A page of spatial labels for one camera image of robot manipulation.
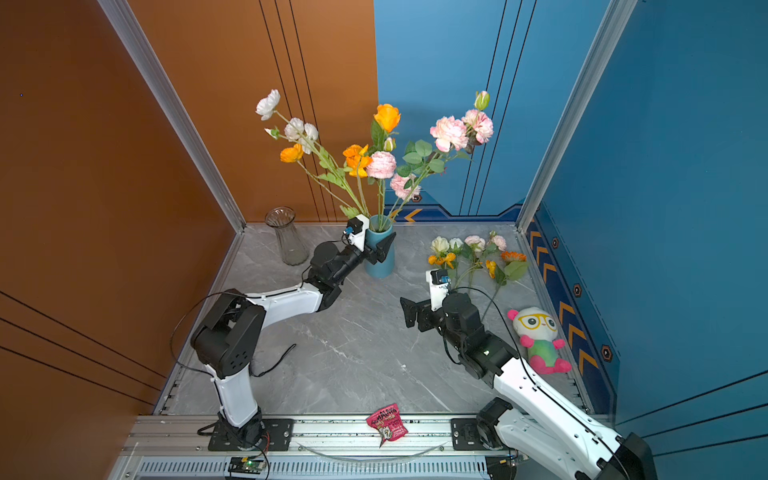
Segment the yellow poppy flower stem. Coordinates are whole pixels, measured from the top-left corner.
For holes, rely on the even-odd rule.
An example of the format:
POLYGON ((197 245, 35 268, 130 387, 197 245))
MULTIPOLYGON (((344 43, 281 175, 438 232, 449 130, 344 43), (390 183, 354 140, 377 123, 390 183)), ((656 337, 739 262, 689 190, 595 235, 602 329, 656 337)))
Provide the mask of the yellow poppy flower stem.
POLYGON ((473 288, 489 287, 494 293, 500 289, 498 265, 493 260, 476 260, 467 272, 467 286, 473 288))

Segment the pink rose spray stem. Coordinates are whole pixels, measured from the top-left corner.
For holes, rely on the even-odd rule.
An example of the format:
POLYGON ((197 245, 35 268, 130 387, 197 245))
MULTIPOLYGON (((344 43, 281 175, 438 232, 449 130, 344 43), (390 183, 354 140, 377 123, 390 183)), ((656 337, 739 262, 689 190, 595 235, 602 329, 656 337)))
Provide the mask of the pink rose spray stem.
POLYGON ((461 117, 443 116, 429 129, 431 141, 418 140, 407 148, 403 163, 395 169, 390 190, 395 196, 387 218, 394 222, 402 210, 421 195, 422 183, 442 175, 454 160, 472 160, 477 147, 494 136, 494 123, 486 113, 491 95, 482 90, 475 94, 472 107, 461 117))

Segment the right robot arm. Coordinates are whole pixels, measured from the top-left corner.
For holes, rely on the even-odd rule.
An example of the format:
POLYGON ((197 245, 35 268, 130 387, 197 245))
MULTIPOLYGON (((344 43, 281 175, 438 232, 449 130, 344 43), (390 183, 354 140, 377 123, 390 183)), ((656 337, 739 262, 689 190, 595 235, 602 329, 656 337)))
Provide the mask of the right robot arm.
POLYGON ((405 324, 436 330, 468 373, 497 394, 477 415, 490 450, 517 450, 560 479, 655 479, 649 445, 621 436, 551 387, 520 353, 486 330, 465 293, 441 301, 400 301, 405 324))

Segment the clear glass vase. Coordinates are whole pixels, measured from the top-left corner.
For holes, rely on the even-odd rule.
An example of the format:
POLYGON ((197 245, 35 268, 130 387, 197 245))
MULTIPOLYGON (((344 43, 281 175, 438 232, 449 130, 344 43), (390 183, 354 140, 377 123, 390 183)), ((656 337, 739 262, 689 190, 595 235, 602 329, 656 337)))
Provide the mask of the clear glass vase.
POLYGON ((276 207, 265 216, 265 223, 273 229, 282 261, 290 266, 303 264, 309 252, 295 225, 295 211, 286 206, 276 207))

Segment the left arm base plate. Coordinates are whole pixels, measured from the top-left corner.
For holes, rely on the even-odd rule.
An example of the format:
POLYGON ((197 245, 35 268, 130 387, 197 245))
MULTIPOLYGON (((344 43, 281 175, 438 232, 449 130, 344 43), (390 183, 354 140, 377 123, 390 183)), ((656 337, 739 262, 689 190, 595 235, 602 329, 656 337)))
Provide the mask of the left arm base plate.
POLYGON ((285 452, 289 450, 294 420, 290 418, 255 418, 242 427, 230 425, 223 417, 198 430, 209 435, 209 451, 285 452))

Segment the orange gerbera stem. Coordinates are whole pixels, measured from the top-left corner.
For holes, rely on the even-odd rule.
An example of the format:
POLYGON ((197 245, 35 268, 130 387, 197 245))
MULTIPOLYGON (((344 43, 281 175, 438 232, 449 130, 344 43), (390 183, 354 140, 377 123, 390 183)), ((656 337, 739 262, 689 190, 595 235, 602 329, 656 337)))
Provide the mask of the orange gerbera stem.
POLYGON ((491 295, 491 299, 494 300, 500 290, 510 283, 517 282, 522 279, 528 271, 527 257, 518 252, 503 251, 498 261, 493 260, 498 265, 498 283, 500 289, 497 293, 491 295))

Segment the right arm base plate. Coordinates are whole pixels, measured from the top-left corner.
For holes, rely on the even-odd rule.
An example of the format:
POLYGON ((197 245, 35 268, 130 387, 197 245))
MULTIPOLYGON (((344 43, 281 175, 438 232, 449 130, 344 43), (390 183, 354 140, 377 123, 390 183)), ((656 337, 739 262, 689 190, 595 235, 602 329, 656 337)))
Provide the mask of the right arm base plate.
POLYGON ((484 420, 452 418, 450 428, 455 451, 493 451, 501 448, 494 428, 484 420))

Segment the orange yellow small flower stem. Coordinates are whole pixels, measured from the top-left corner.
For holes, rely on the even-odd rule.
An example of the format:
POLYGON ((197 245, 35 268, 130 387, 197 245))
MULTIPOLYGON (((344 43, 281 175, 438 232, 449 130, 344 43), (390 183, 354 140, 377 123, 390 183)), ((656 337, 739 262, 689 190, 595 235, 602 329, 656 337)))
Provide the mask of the orange yellow small flower stem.
POLYGON ((339 204, 341 212, 351 219, 363 214, 372 217, 364 196, 363 182, 351 181, 352 174, 359 171, 356 167, 339 164, 335 158, 318 142, 312 141, 308 147, 294 143, 279 153, 279 159, 285 164, 296 164, 301 170, 339 204), (312 173, 305 165, 304 157, 314 155, 319 161, 320 172, 312 173))

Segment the teal cylindrical vase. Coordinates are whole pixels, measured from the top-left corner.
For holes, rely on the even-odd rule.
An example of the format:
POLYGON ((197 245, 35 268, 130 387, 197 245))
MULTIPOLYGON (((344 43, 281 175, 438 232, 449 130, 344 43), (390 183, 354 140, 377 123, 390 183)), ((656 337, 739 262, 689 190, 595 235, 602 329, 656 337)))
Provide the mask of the teal cylindrical vase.
POLYGON ((393 222, 386 215, 375 215, 370 218, 365 237, 365 245, 373 253, 373 259, 365 262, 365 269, 370 277, 383 279, 393 272, 395 237, 393 222))

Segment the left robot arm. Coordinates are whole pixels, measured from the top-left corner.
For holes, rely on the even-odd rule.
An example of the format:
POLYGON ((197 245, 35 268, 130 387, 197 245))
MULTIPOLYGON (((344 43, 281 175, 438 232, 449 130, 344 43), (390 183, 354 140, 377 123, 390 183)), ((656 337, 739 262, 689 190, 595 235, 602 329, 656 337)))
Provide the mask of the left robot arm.
POLYGON ((261 332, 275 323, 328 309, 357 266, 386 261, 396 235, 389 234, 375 246, 366 243, 368 236, 367 230, 355 232, 348 226, 342 234, 343 249, 334 241, 319 244, 307 277, 296 286, 263 294, 236 289, 218 294, 190 338, 219 401, 211 450, 221 450, 224 445, 244 451, 266 446, 267 427, 250 383, 251 361, 261 332))

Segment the yellow rose stem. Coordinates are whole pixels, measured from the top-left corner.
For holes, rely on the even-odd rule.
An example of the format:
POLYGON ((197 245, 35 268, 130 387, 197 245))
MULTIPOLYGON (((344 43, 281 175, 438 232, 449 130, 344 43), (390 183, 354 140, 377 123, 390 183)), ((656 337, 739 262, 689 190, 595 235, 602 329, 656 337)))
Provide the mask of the yellow rose stem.
POLYGON ((366 167, 366 173, 377 188, 377 215, 384 215, 386 182, 394 176, 397 169, 393 150, 396 147, 395 130, 400 120, 399 109, 385 103, 377 106, 371 124, 373 150, 369 155, 370 163, 366 167))

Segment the white flower stem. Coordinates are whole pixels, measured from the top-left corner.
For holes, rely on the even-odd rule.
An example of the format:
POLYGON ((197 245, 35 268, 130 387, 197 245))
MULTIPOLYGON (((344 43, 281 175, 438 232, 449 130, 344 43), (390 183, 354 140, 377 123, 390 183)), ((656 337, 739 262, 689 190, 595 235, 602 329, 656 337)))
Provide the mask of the white flower stem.
POLYGON ((347 219, 358 216, 371 218, 362 181, 352 181, 352 174, 359 173, 361 166, 353 166, 348 160, 336 160, 320 143, 317 127, 298 117, 288 118, 279 111, 281 101, 281 92, 271 89, 254 108, 254 113, 264 124, 270 120, 281 121, 280 126, 263 128, 272 140, 287 145, 279 153, 280 161, 298 165, 315 185, 337 202, 347 219))

